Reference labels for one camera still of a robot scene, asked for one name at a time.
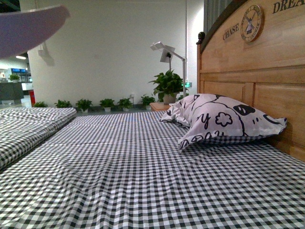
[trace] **checkered mattress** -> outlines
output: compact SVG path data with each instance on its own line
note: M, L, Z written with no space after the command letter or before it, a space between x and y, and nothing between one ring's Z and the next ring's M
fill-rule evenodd
M0 228L305 228L305 164L193 144L163 112L77 117L0 173Z
M54 134L74 108L10 108L0 111L0 170Z

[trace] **green plant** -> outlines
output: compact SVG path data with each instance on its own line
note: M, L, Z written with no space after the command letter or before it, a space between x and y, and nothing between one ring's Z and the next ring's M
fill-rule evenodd
M46 104L44 103L44 101L42 101L42 102L36 102L36 103L34 104L34 107L48 107L48 105L46 105Z
M103 100L100 100L100 105L101 107L114 107L114 100L113 99L103 99Z
M183 94L180 95L179 98L178 98L178 100L181 100L181 99L183 99Z
M65 108L65 107L72 107L70 101L65 100L58 100L57 103L54 103L57 108Z
M154 97L150 97L146 94L144 94L143 96L141 96L142 98L142 102L143 102L143 105L144 106L148 106L150 103L154 103L156 102L155 98Z
M150 81L149 83L158 84L153 90L153 94L158 94L159 100L162 100L165 94L174 96L174 93L183 91L183 80L173 70L168 70L165 74L160 73L155 75L157 79Z
M119 102L119 107L120 108L131 108L132 107L132 102L130 102L129 98L123 98L123 99L120 99Z
M20 77L18 75L16 75L16 74L12 74L12 75L10 75L9 79L10 80L19 80Z
M76 105L82 111L85 111L90 108L90 106L92 105L92 101L87 100L87 99L81 99L81 100L77 101Z

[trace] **wooden bed frame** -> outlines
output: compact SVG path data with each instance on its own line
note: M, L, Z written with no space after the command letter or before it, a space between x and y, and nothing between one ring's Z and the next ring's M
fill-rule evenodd
M233 0L197 59L198 93L286 117L287 128L267 141L305 161L305 0Z

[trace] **wooden bedside table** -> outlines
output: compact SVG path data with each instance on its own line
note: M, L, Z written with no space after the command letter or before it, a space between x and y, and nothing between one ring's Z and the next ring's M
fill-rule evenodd
M152 111L167 111L170 106L164 103L150 103Z

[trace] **exit sign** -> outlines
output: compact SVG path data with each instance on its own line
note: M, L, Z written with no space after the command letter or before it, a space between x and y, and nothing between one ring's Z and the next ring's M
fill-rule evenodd
M189 83L189 82L185 83L185 88L189 88L189 87L192 87L192 83Z

